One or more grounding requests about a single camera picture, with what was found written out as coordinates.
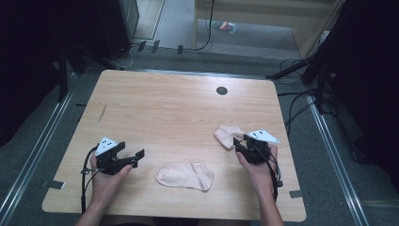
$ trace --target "cloth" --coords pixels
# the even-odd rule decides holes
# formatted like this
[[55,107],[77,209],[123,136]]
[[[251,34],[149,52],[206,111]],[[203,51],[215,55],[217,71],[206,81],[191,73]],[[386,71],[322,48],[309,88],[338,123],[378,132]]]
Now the cloth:
[[238,127],[238,125],[220,125],[216,130],[214,137],[227,149],[231,150],[234,147],[232,138],[235,137],[238,140],[243,140],[244,131]]
[[202,191],[211,188],[214,173],[204,163],[167,163],[155,173],[163,186],[191,187]]

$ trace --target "wooden table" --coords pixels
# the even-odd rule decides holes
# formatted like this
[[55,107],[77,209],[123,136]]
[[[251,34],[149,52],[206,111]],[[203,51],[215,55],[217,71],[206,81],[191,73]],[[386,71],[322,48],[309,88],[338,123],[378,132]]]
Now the wooden table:
[[[218,87],[228,90],[216,93]],[[284,186],[278,207],[285,221],[302,221],[306,212],[290,145],[271,81],[172,73],[104,71],[56,173],[65,182],[49,189],[44,211],[80,213],[81,174],[88,151],[102,137],[125,141],[119,157],[145,149],[146,156],[123,182],[107,213],[174,218],[259,219],[259,205],[234,150],[214,138],[222,124],[245,132],[265,129],[280,140]],[[204,162],[215,173],[207,192],[157,183],[157,169],[170,162]],[[88,189],[88,203],[91,187]]]

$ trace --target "finger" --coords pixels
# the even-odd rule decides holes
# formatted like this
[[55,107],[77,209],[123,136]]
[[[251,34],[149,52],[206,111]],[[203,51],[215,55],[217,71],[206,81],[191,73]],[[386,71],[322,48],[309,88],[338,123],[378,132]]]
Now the finger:
[[276,158],[276,160],[277,160],[277,153],[278,153],[278,148],[277,148],[277,146],[276,145],[274,145],[274,144],[268,144],[268,146],[269,146],[269,149],[270,149],[270,153],[271,154],[273,154],[273,156]]
[[122,180],[129,174],[129,172],[132,170],[132,165],[127,165],[124,168],[122,168],[117,174],[115,174],[115,176],[113,176],[114,178],[116,178],[116,182],[118,184],[120,184],[122,182]]
[[273,167],[273,170],[276,171],[277,170],[277,155],[278,155],[278,147],[276,145],[273,144],[269,144],[269,149],[270,149],[270,153],[273,155],[273,157],[270,157],[270,160],[273,161],[269,161],[270,165]]
[[235,152],[237,154],[238,157],[238,161],[240,162],[240,164],[246,169],[247,165],[249,164],[246,160],[246,158],[244,157],[244,155],[240,152]]
[[94,154],[94,153],[91,154],[90,165],[93,170],[97,169],[97,158],[96,158],[96,154]]
[[132,165],[127,165],[123,169],[120,170],[119,174],[122,178],[126,177],[127,174],[132,170],[133,166]]

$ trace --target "wrist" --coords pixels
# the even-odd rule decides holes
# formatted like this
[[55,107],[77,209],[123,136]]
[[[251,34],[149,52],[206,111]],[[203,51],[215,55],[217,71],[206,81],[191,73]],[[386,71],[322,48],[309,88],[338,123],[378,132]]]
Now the wrist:
[[274,200],[273,189],[271,187],[255,187],[255,193],[259,200]]
[[271,192],[257,192],[256,196],[258,197],[258,203],[261,208],[267,208],[267,206],[270,206],[272,203],[276,203],[273,193]]
[[92,211],[96,213],[103,213],[107,207],[107,204],[102,200],[92,199],[88,205],[87,211]]
[[273,194],[272,182],[255,178],[252,180],[252,186],[257,194]]

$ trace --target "round hole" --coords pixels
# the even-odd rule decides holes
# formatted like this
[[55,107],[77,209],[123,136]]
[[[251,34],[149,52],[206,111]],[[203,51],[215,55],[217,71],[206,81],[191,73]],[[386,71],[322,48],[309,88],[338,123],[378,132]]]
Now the round hole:
[[224,87],[218,87],[218,88],[216,89],[216,92],[217,92],[219,95],[226,95],[226,94],[227,94],[227,89],[224,88]]

